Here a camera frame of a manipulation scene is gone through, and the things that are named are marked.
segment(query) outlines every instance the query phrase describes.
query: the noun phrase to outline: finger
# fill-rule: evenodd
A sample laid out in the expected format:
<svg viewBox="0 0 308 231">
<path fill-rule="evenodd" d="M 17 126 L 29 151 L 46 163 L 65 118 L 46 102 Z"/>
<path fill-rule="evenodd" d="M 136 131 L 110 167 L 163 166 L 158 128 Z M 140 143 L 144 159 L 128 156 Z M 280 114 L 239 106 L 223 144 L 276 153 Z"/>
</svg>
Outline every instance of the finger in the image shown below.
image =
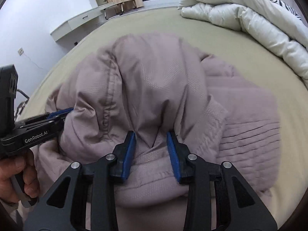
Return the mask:
<svg viewBox="0 0 308 231">
<path fill-rule="evenodd" d="M 7 203 L 17 203 L 19 201 L 9 179 L 0 182 L 0 198 Z"/>
<path fill-rule="evenodd" d="M 25 184 L 31 184 L 37 177 L 38 174 L 35 167 L 27 165 L 23 171 L 23 181 L 25 182 Z"/>
<path fill-rule="evenodd" d="M 30 166 L 34 166 L 34 154 L 31 149 L 28 149 L 27 151 L 27 163 Z"/>
<path fill-rule="evenodd" d="M 7 180 L 13 175 L 20 173 L 25 166 L 26 161 L 22 156 L 0 161 L 0 180 Z"/>
<path fill-rule="evenodd" d="M 38 180 L 34 180 L 30 185 L 25 184 L 25 193 L 29 195 L 31 198 L 35 198 L 40 193 L 40 186 Z"/>
</svg>

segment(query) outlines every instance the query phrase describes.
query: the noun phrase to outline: silver screw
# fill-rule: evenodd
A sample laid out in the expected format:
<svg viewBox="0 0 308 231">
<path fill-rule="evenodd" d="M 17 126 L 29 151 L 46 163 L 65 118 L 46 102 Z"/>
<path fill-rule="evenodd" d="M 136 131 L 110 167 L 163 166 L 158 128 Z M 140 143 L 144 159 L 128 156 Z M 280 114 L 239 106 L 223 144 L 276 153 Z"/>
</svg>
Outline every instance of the silver screw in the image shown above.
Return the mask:
<svg viewBox="0 0 308 231">
<path fill-rule="evenodd" d="M 232 167 L 232 164 L 228 161 L 225 161 L 223 165 L 224 165 L 225 168 L 231 168 Z"/>
<path fill-rule="evenodd" d="M 188 159 L 190 159 L 191 161 L 194 161 L 197 159 L 197 156 L 195 154 L 190 154 L 188 155 Z"/>
<path fill-rule="evenodd" d="M 108 161 L 112 161 L 114 158 L 115 158 L 115 155 L 114 155 L 114 154 L 108 154 L 108 155 L 106 155 L 106 159 L 107 159 Z"/>
<path fill-rule="evenodd" d="M 79 162 L 73 162 L 70 166 L 71 166 L 71 168 L 78 168 L 79 165 L 80 165 Z"/>
</svg>

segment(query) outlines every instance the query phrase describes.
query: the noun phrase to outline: zebra print fabric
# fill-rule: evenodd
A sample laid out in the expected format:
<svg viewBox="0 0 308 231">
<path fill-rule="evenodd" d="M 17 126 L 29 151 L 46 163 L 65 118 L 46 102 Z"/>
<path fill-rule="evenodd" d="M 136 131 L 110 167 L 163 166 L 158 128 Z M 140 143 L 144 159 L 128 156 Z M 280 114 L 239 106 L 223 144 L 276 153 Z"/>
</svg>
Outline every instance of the zebra print fabric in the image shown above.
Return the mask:
<svg viewBox="0 0 308 231">
<path fill-rule="evenodd" d="M 301 17 L 299 16 L 299 14 L 292 7 L 287 5 L 284 1 L 281 1 L 281 0 L 270 0 L 270 1 L 282 6 L 286 10 L 290 11 L 293 15 L 295 15 L 299 20 L 301 20 Z"/>
</svg>

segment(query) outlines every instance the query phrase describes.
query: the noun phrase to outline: power outlet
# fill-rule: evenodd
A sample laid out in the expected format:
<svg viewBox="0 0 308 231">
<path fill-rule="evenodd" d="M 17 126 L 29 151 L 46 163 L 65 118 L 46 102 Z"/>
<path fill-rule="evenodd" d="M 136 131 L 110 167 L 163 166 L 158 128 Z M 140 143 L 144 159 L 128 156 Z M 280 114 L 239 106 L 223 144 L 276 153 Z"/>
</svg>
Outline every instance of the power outlet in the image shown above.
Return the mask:
<svg viewBox="0 0 308 231">
<path fill-rule="evenodd" d="M 20 48 L 20 49 L 18 50 L 19 56 L 21 56 L 23 53 L 24 53 L 23 48 Z"/>
</svg>

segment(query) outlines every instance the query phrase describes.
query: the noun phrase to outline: bed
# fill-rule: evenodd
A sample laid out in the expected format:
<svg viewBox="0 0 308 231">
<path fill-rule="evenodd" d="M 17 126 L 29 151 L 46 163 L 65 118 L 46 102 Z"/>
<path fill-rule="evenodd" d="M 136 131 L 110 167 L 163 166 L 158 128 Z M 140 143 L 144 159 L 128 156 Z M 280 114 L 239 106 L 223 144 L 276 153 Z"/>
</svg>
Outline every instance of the bed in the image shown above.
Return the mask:
<svg viewBox="0 0 308 231">
<path fill-rule="evenodd" d="M 270 211 L 280 230 L 293 230 L 295 223 L 303 224 L 305 220 L 300 214 L 307 204 L 303 195 L 308 187 L 308 91 L 283 60 L 245 33 L 183 18 L 177 8 L 148 10 L 111 19 L 53 67 L 30 97 L 22 118 L 43 113 L 48 95 L 89 53 L 122 35 L 152 31 L 175 33 L 193 46 L 218 55 L 236 66 L 246 79 L 276 96 L 281 118 L 281 164 L 278 181 L 271 188 Z"/>
</svg>

